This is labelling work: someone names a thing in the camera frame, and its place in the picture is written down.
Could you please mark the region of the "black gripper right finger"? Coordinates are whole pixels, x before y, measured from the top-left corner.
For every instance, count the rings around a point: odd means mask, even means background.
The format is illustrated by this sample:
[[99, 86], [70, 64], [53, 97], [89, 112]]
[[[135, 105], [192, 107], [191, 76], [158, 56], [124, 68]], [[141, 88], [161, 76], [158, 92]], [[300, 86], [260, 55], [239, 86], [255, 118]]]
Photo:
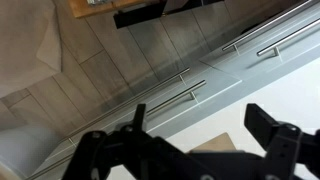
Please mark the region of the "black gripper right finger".
[[278, 130], [279, 123], [257, 104], [249, 103], [246, 107], [244, 126], [266, 150]]

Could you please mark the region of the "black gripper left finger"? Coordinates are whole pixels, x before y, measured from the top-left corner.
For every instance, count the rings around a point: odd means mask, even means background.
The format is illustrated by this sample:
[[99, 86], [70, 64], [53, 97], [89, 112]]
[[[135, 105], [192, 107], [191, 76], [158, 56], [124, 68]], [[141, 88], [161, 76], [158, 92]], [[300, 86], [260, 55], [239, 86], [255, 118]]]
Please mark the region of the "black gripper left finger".
[[138, 104], [136, 108], [136, 112], [134, 115], [134, 119], [132, 122], [134, 131], [142, 131], [144, 129], [144, 117], [146, 114], [146, 105]]

